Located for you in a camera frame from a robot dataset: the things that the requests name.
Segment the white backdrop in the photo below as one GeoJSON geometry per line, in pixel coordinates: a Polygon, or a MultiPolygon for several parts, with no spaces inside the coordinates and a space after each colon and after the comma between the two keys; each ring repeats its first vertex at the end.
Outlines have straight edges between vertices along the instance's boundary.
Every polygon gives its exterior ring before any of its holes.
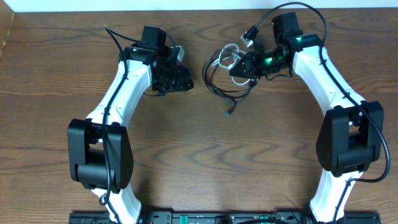
{"type": "MultiPolygon", "coordinates": [[[[4,0],[14,12],[269,9],[285,0],[4,0]]],[[[398,0],[302,0],[315,8],[398,7],[398,0]]]]}

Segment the cable connector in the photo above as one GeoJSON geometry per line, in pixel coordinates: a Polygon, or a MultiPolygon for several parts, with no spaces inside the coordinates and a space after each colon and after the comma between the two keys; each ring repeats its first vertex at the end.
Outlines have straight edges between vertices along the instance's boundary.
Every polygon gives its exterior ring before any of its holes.
{"type": "Polygon", "coordinates": [[[248,31],[242,34],[241,40],[247,47],[251,47],[253,45],[253,39],[256,38],[258,32],[259,30],[257,27],[252,26],[248,31]]]}

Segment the wooden table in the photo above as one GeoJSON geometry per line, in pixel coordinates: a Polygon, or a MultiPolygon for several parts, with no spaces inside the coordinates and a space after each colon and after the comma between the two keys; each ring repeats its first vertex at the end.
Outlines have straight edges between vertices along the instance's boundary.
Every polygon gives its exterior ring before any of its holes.
{"type": "MultiPolygon", "coordinates": [[[[296,11],[305,33],[322,36],[313,12],[296,11]]],[[[104,24],[136,39],[145,25],[160,26],[184,47],[195,82],[186,93],[143,96],[131,120],[131,184],[143,204],[176,211],[302,208],[320,178],[315,142],[323,120],[306,84],[298,76],[261,80],[225,118],[230,105],[201,79],[204,61],[225,44],[240,44],[242,32],[264,12],[16,14],[0,64],[0,222],[65,223],[70,212],[104,209],[71,180],[67,145],[71,119],[84,119],[116,74],[118,49],[104,24]]],[[[378,211],[384,223],[396,223],[398,9],[321,12],[335,66],[365,99],[384,107],[392,157],[387,179],[356,184],[346,210],[378,211]]],[[[269,19],[260,31],[273,48],[269,19]]],[[[226,73],[217,84],[233,86],[226,73]]],[[[363,177],[379,176],[384,158],[382,153],[363,177]]]]}

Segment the white arm segment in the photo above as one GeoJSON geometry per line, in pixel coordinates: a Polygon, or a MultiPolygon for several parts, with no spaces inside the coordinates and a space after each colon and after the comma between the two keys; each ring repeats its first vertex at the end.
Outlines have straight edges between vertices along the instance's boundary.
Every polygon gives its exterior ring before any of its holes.
{"type": "MultiPolygon", "coordinates": [[[[359,105],[364,98],[357,94],[344,80],[336,67],[332,64],[328,52],[323,48],[323,58],[326,65],[337,79],[340,85],[349,93],[359,105]]],[[[334,109],[336,106],[343,108],[354,106],[352,102],[344,97],[333,80],[329,77],[323,68],[319,58],[319,46],[304,48],[301,52],[296,52],[293,61],[293,70],[308,85],[315,99],[322,109],[323,115],[328,110],[334,109]]],[[[322,176],[319,182],[318,190],[310,202],[310,208],[314,217],[318,222],[331,222],[336,211],[338,201],[343,193],[346,181],[350,178],[359,178],[362,172],[350,172],[343,174],[341,177],[334,177],[330,171],[322,169],[322,176]]],[[[344,206],[353,188],[354,182],[348,187],[347,193],[341,203],[337,213],[337,220],[344,216],[344,206]]]]}
{"type": "MultiPolygon", "coordinates": [[[[107,118],[107,124],[118,122],[121,126],[128,128],[132,113],[136,109],[139,98],[152,82],[152,72],[149,65],[144,65],[140,61],[127,60],[127,79],[112,102],[111,109],[107,118]]],[[[93,123],[102,124],[104,109],[109,102],[116,87],[118,87],[124,74],[124,64],[119,62],[118,73],[112,82],[109,90],[99,105],[91,112],[87,118],[92,118],[93,123]]]]}
{"type": "MultiPolygon", "coordinates": [[[[107,124],[118,122],[121,126],[125,126],[126,128],[129,126],[131,116],[136,109],[139,98],[152,82],[150,66],[144,65],[139,61],[127,60],[127,67],[129,69],[127,79],[124,81],[121,89],[113,100],[107,118],[107,124]]],[[[109,90],[106,92],[104,98],[95,110],[87,116],[87,118],[92,118],[91,121],[93,123],[102,124],[104,108],[122,80],[123,75],[124,64],[123,62],[119,62],[118,73],[116,74],[116,78],[113,80],[109,90]]],[[[93,189],[91,191],[99,197],[106,193],[106,190],[103,189],[93,189]]],[[[125,189],[122,189],[118,194],[111,192],[109,202],[113,206],[115,212],[119,215],[122,223],[135,224],[137,222],[141,212],[141,203],[134,195],[131,184],[129,184],[125,189]]],[[[106,209],[109,211],[109,214],[111,214],[109,218],[116,222],[108,205],[106,206],[106,209]]]]}
{"type": "MultiPolygon", "coordinates": [[[[98,197],[101,197],[106,193],[106,190],[103,189],[94,189],[91,191],[98,197]]],[[[122,223],[137,223],[139,214],[141,212],[141,202],[134,195],[131,184],[129,184],[125,189],[120,190],[118,194],[111,192],[111,196],[109,196],[109,203],[119,215],[120,221],[122,223]]],[[[117,222],[111,210],[109,209],[109,205],[106,205],[106,209],[110,214],[109,219],[113,222],[117,222]]]]}

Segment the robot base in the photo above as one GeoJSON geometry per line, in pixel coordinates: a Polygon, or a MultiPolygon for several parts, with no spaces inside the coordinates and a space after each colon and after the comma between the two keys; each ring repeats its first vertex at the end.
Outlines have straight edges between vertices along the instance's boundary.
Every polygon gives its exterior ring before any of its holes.
{"type": "MultiPolygon", "coordinates": [[[[315,224],[308,216],[308,212],[293,210],[294,215],[305,224],[315,224]]],[[[274,214],[276,219],[287,223],[298,223],[292,212],[282,210],[274,214]]],[[[253,219],[264,219],[261,224],[267,223],[267,219],[273,216],[273,212],[265,213],[174,213],[174,212],[142,212],[138,224],[237,224],[253,219]]],[[[71,213],[69,224],[105,224],[112,223],[109,213],[71,213]]],[[[350,213],[337,223],[339,224],[381,224],[378,213],[350,213]]]]}

